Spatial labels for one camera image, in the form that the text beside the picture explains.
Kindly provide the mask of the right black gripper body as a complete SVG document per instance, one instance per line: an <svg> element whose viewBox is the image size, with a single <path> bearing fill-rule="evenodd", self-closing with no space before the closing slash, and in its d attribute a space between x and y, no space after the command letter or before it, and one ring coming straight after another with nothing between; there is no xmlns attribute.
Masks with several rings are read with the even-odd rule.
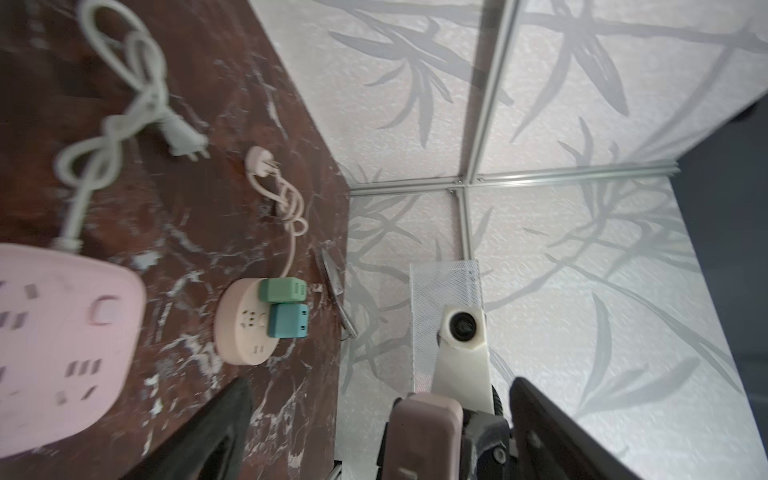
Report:
<svg viewBox="0 0 768 480"><path fill-rule="evenodd" d="M376 462L376 477L381 477L385 433ZM457 479L509 479L514 466L509 452L511 430L502 416L463 411L460 473Z"/></svg>

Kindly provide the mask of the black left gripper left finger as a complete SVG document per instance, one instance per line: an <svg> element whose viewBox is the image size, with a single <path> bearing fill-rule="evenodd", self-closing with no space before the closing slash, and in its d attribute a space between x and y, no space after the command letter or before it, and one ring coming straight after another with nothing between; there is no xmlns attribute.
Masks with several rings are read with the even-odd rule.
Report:
<svg viewBox="0 0 768 480"><path fill-rule="evenodd" d="M124 477L238 478L252 408L248 382L233 380Z"/></svg>

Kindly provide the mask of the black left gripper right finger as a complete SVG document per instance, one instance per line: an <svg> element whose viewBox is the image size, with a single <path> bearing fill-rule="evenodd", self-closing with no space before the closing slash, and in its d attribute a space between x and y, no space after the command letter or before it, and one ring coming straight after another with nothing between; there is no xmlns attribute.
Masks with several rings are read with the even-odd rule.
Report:
<svg viewBox="0 0 768 480"><path fill-rule="evenodd" d="M520 479L639 479L528 379L509 399Z"/></svg>

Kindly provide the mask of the teal USB charger plug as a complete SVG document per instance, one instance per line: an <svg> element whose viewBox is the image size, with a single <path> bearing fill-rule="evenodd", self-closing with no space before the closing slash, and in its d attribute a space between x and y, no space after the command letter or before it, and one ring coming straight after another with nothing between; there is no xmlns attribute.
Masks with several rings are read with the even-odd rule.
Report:
<svg viewBox="0 0 768 480"><path fill-rule="evenodd" d="M305 338L308 335L309 307L304 303L277 303L270 306L268 336L276 339Z"/></svg>

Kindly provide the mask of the green USB charger plug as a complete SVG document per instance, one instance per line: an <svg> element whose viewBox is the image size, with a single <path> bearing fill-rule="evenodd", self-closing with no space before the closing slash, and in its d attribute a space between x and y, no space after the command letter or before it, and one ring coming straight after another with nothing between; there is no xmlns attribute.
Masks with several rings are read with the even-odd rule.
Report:
<svg viewBox="0 0 768 480"><path fill-rule="evenodd" d="M307 283L296 277L263 279L258 288L259 300L270 304L301 303L307 298Z"/></svg>

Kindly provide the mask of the pink charger plug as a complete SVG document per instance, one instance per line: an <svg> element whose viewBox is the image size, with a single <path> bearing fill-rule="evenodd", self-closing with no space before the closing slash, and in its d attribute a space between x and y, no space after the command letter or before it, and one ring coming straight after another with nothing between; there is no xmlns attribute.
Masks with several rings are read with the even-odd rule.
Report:
<svg viewBox="0 0 768 480"><path fill-rule="evenodd" d="M463 410L447 397L418 393L399 400L386 427L383 479L457 479Z"/></svg>

